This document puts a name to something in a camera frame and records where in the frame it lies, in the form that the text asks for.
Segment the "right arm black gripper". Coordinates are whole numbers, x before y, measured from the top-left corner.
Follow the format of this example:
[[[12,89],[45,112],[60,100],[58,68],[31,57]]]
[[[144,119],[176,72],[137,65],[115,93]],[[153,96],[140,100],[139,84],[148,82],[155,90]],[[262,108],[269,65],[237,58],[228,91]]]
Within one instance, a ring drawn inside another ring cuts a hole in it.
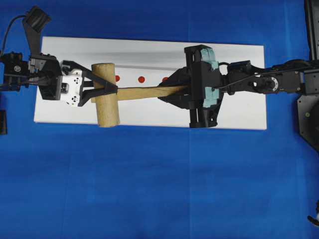
[[[200,51],[210,48],[206,45],[186,47],[186,67],[176,70],[166,80],[165,90],[171,90],[159,100],[174,105],[180,109],[190,111],[191,128],[209,128],[217,126],[217,117],[221,107],[224,93],[220,87],[223,84],[222,75],[219,74],[217,89],[220,91],[220,98],[217,105],[210,108],[203,107],[204,101],[204,76],[208,72],[208,63],[204,63]]]

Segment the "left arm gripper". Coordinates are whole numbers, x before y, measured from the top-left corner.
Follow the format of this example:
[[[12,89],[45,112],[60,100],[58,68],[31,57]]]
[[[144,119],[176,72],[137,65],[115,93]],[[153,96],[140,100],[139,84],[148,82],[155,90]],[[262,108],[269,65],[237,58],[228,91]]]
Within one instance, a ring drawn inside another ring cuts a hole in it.
[[[91,98],[117,93],[118,87],[74,62],[62,63],[51,55],[30,55],[28,83],[38,86],[42,99],[62,101],[72,107],[82,107]],[[98,83],[101,88],[83,90]]]

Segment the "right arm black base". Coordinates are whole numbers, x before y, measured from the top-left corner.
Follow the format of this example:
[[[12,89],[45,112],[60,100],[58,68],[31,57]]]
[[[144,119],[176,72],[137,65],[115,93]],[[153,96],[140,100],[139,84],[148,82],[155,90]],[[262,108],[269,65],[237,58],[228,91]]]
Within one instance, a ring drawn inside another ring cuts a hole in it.
[[[319,62],[319,2],[304,1],[309,45],[309,59]],[[302,75],[304,93],[297,100],[299,134],[316,151],[319,150],[319,68]]]

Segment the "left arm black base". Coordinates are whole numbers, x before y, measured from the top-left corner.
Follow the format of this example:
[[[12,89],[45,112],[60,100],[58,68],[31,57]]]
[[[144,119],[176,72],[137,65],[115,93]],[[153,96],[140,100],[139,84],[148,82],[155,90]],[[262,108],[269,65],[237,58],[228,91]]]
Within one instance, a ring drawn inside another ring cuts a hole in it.
[[[6,110],[0,109],[0,134],[7,135],[7,117]]]

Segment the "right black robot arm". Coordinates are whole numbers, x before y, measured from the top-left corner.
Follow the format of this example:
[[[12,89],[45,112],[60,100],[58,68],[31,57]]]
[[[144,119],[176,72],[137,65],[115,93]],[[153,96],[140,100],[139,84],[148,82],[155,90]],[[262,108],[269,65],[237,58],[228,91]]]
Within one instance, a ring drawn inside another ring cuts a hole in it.
[[[160,100],[180,109],[189,110],[190,128],[217,126],[217,117],[225,93],[252,92],[277,94],[279,92],[316,95],[318,80],[302,82],[301,75],[319,73],[318,60],[295,59],[270,68],[259,68],[251,62],[224,63],[227,74],[223,75],[212,48],[206,45],[184,49],[186,66],[176,70],[161,87],[183,86],[184,89]]]

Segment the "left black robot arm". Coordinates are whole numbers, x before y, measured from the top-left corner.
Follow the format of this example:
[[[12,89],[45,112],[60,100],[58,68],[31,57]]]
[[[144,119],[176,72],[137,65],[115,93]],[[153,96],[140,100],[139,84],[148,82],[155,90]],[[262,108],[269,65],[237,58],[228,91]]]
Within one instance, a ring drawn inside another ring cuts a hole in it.
[[[8,53],[0,57],[4,64],[1,91],[19,91],[22,86],[38,86],[42,99],[62,101],[72,107],[81,107],[91,98],[110,95],[118,87],[93,74],[74,61],[59,63],[51,55],[30,56],[22,60],[21,53]]]

